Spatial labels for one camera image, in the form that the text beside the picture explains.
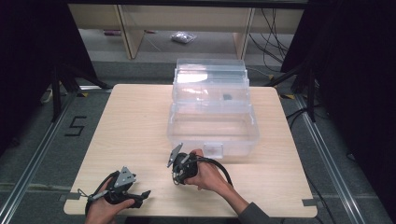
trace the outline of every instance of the person's left hand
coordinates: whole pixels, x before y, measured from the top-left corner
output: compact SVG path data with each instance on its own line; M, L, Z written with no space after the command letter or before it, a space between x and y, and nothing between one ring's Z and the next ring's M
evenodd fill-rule
M100 188L99 192L106 189L107 184L111 178ZM114 217L121 210L130 207L134 204L133 199L126 200L122 203L111 204L106 201L104 197L96 200L91 204L90 210L88 211L87 218L85 219L86 224L115 224Z

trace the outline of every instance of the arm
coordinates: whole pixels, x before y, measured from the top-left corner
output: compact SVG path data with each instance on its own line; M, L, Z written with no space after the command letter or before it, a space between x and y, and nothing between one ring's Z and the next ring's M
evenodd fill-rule
M107 184L111 181L111 178L102 186L99 192L106 189ZM134 204L134 200L126 200L118 204L110 204L105 198L100 198L91 204L90 210L88 211L85 224L108 224L115 223L114 217L121 210L130 207Z
M192 151L204 156L201 149ZM198 162L198 174L184 181L187 185L196 185L198 189L213 190L220 195L238 215L244 224L272 223L270 218L255 204L248 203L220 174L218 168L208 162Z

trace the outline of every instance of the clear plastic container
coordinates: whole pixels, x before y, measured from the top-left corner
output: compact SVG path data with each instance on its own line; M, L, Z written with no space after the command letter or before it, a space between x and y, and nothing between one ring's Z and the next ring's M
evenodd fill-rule
M177 61L167 135L209 158L247 155L260 138L241 60Z

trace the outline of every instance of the plastic bag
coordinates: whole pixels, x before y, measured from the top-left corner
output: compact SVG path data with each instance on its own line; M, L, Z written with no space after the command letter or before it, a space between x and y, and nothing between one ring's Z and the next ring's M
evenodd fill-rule
M191 34L188 32L179 31L179 32L172 34L171 39L178 43L187 44L187 43L191 42L192 40L194 40L196 37L197 37L197 35L194 35L194 34Z

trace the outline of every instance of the light wood tabletop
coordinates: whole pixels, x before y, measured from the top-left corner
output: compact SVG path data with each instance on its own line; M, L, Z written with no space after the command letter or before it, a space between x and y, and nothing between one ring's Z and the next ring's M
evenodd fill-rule
M276 90L250 87L261 138L246 157L218 160L235 189L270 217L314 217L315 206ZM236 217L219 195L195 186L175 185L166 168L172 144L166 128L172 104L171 85L119 84L113 89L71 192L93 193L111 173L126 166L137 181L129 193L151 190L128 216ZM86 198L67 200L64 211L84 214Z

